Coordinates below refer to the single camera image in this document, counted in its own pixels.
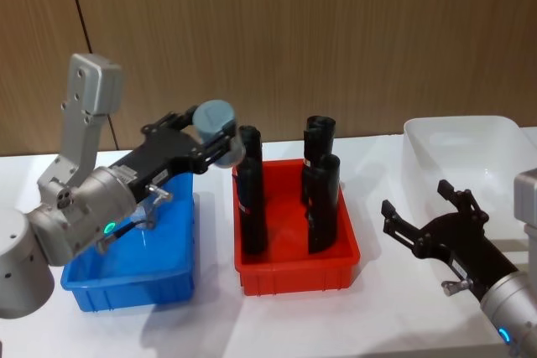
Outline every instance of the blue indicator light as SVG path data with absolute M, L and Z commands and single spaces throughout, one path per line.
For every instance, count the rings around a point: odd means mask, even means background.
M 509 335 L 506 329 L 504 329 L 503 327 L 500 327 L 498 329 L 498 333 L 502 336 L 503 341 L 505 341 L 505 344 L 509 344 L 511 342 L 511 336 Z

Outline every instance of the blue plastic bin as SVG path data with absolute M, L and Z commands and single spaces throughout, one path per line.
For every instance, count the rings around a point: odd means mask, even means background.
M 92 247 L 65 266 L 61 286 L 72 291 L 81 310 L 169 304 L 192 297 L 192 174 L 178 175 L 164 188 L 174 194 L 174 199 L 157 208 L 154 230 L 134 228 L 113 243 L 105 255 Z

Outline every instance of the red plastic bin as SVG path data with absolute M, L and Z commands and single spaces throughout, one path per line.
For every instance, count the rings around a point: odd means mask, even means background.
M 235 268 L 245 295 L 324 291 L 352 284 L 360 251 L 341 187 L 336 242 L 323 252 L 309 254 L 308 222 L 300 203 L 301 171 L 301 159 L 263 162 L 268 248 L 259 255 L 242 253 L 237 186 L 233 181 Z

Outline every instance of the screw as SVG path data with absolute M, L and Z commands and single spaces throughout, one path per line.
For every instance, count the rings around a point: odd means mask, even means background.
M 156 186 L 154 184 L 148 184 L 147 190 L 154 195 L 157 195 L 162 200 L 170 201 L 173 198 L 173 195 L 170 192 L 167 192 L 164 189 L 161 189 L 159 186 Z
M 459 293 L 460 291 L 464 291 L 466 289 L 470 289 L 473 285 L 473 281 L 470 278 L 467 278 L 466 280 L 462 281 L 443 281 L 441 286 L 444 289 L 444 294 L 447 297 L 450 297 L 451 295 L 455 295 L 456 293 Z

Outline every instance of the green indicator light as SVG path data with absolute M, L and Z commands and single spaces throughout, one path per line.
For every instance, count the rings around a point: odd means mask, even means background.
M 116 223 L 115 222 L 109 222 L 107 224 L 107 226 L 104 227 L 104 233 L 105 234 L 108 234 L 110 232 L 112 232 L 114 230 L 114 228 L 116 227 Z

